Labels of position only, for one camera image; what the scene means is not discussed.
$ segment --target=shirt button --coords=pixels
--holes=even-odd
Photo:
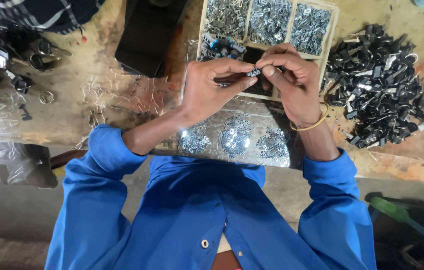
[[[206,248],[208,248],[209,247],[209,241],[207,241],[207,240],[202,240],[202,247],[204,248],[204,249],[206,249]]]

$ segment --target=green handle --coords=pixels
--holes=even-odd
[[[387,214],[388,216],[396,219],[399,222],[406,223],[410,219],[407,210],[380,197],[373,197],[370,200],[370,205],[373,206],[375,209],[381,211],[382,213]]]

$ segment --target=checkered cloth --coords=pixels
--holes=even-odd
[[[0,0],[0,18],[65,35],[90,21],[105,0]]]

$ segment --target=person's left hand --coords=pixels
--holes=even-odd
[[[196,124],[215,114],[227,101],[256,83],[256,77],[245,77],[253,68],[253,64],[226,57],[189,63],[180,107],[191,117],[190,123]],[[231,84],[220,87],[219,83]]]

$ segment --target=shirt sleeve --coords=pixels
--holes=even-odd
[[[304,178],[310,184],[311,205],[302,213],[299,236],[330,269],[376,269],[372,221],[347,153],[322,162],[304,158]]]
[[[146,157],[125,146],[120,129],[102,124],[90,133],[89,151],[65,167],[64,203],[46,269],[90,269],[114,260],[119,254],[114,249],[127,240],[131,225],[120,213],[127,197],[120,180]]]

